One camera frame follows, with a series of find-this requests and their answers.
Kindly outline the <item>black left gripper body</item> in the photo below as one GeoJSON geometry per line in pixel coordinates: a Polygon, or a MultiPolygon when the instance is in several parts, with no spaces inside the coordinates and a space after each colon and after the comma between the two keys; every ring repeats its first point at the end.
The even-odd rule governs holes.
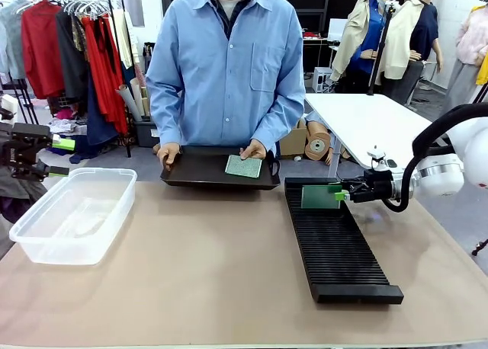
{"type": "Polygon", "coordinates": [[[34,175],[36,156],[32,154],[37,144],[38,125],[1,122],[1,166],[12,175],[34,175]]]}

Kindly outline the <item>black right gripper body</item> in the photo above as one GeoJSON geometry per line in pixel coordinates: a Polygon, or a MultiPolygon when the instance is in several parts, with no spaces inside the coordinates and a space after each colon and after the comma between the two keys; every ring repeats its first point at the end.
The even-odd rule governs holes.
{"type": "Polygon", "coordinates": [[[364,170],[363,176],[355,180],[353,202],[365,203],[374,200],[388,200],[393,196],[393,174],[390,170],[364,170]]]}

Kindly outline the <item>person's left hand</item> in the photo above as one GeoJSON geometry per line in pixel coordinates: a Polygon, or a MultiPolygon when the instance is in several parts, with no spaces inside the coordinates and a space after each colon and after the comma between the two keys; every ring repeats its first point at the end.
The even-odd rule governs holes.
{"type": "Polygon", "coordinates": [[[252,139],[250,144],[245,149],[240,149],[240,158],[246,160],[248,158],[265,159],[267,155],[266,148],[257,139],[252,139]]]}

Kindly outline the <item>person's right hand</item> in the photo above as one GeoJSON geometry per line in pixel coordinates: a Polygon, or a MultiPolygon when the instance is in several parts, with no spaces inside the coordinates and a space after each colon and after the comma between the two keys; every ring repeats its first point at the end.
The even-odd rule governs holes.
{"type": "Polygon", "coordinates": [[[157,157],[165,170],[170,170],[176,156],[180,153],[181,147],[178,143],[168,142],[160,146],[157,157]]]}

